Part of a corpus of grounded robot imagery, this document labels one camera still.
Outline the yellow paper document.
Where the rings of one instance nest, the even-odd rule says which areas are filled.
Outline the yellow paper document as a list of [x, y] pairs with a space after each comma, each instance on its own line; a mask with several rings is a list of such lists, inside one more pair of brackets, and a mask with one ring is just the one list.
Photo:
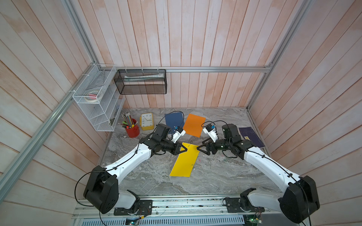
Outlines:
[[197, 150], [197, 145], [184, 143], [183, 144], [188, 148], [187, 152], [181, 153], [178, 155], [178, 158], [171, 170], [171, 177], [187, 177], [191, 176], [191, 172], [195, 165], [195, 162], [198, 158], [199, 151]]

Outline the orange paper document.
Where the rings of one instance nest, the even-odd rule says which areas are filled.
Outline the orange paper document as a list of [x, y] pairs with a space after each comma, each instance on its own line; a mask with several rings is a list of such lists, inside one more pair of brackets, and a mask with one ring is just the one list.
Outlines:
[[200, 137], [203, 127], [202, 124], [206, 121], [205, 117], [189, 114], [183, 129], [186, 131], [186, 134]]

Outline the blue paper document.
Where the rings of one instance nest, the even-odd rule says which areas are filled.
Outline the blue paper document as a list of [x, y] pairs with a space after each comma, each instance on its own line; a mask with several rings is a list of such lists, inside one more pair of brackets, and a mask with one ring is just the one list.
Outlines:
[[184, 127], [184, 114], [181, 111], [165, 114], [165, 121], [166, 125], [171, 128], [169, 134], [173, 134], [175, 127]]

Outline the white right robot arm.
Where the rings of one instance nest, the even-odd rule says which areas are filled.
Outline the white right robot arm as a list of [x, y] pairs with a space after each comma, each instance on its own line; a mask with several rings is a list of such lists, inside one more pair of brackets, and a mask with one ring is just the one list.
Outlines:
[[243, 212], [256, 211], [258, 208], [271, 209], [283, 213], [296, 224], [302, 223], [319, 210], [316, 182], [311, 177], [293, 173], [268, 157], [250, 140], [243, 139], [236, 125], [225, 124], [222, 131], [224, 138], [220, 139], [214, 123], [203, 126], [203, 132], [209, 138], [204, 140], [197, 150], [207, 155], [229, 150], [236, 158], [239, 157], [258, 168], [281, 190], [281, 195], [278, 195], [249, 188], [234, 202], [226, 200], [225, 206], [235, 206], [237, 211]]

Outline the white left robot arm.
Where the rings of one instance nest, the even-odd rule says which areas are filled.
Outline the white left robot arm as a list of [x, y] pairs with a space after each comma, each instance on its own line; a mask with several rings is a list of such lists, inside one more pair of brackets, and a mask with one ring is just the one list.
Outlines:
[[84, 198], [101, 214], [108, 213], [113, 208], [122, 208], [130, 215], [138, 214], [140, 198], [130, 190], [120, 192], [119, 185], [138, 165], [154, 155], [160, 155], [160, 151], [173, 155], [187, 151], [187, 148], [178, 141], [186, 131], [182, 127], [177, 127], [172, 138], [168, 139], [170, 130], [169, 126], [160, 123], [121, 159], [104, 168], [96, 166], [88, 173], [90, 176], [84, 190]]

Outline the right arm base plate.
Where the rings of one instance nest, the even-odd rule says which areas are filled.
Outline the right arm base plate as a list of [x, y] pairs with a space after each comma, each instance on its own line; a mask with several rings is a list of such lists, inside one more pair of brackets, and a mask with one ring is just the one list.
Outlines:
[[227, 208], [228, 213], [240, 213], [240, 212], [264, 212], [264, 207], [255, 207], [248, 199], [250, 192], [255, 191], [256, 188], [249, 188], [240, 194], [240, 198], [225, 197], [222, 201], [222, 205]]

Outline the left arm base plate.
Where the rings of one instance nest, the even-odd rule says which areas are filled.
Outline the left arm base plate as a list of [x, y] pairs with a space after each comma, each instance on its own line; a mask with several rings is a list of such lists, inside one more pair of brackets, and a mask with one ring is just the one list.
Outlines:
[[148, 216], [152, 213], [153, 201], [148, 200], [136, 200], [130, 209], [115, 208], [115, 216]]

